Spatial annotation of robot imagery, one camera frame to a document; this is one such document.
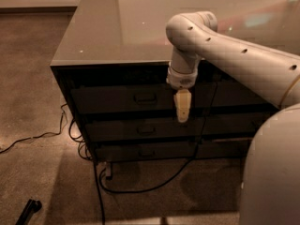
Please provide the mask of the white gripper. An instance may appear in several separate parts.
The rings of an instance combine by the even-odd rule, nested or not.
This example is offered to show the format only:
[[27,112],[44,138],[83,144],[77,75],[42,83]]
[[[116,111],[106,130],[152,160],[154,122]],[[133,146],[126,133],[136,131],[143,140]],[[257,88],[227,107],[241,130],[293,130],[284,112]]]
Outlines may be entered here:
[[197,69],[192,73],[184,74],[175,71],[172,67],[168,67],[166,82],[173,89],[178,90],[173,96],[173,100],[179,123],[186,123],[188,120],[191,105],[191,93],[188,89],[195,84],[197,76]]

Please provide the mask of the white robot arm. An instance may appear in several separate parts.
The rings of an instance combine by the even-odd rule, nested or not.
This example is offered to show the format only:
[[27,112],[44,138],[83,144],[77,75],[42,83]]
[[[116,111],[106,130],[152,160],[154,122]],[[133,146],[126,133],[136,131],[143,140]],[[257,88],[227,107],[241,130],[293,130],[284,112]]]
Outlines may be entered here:
[[209,11],[169,19],[173,45],[167,83],[177,119],[188,120],[198,64],[204,59],[279,109],[256,132],[247,152],[239,225],[300,225],[300,57],[218,32]]

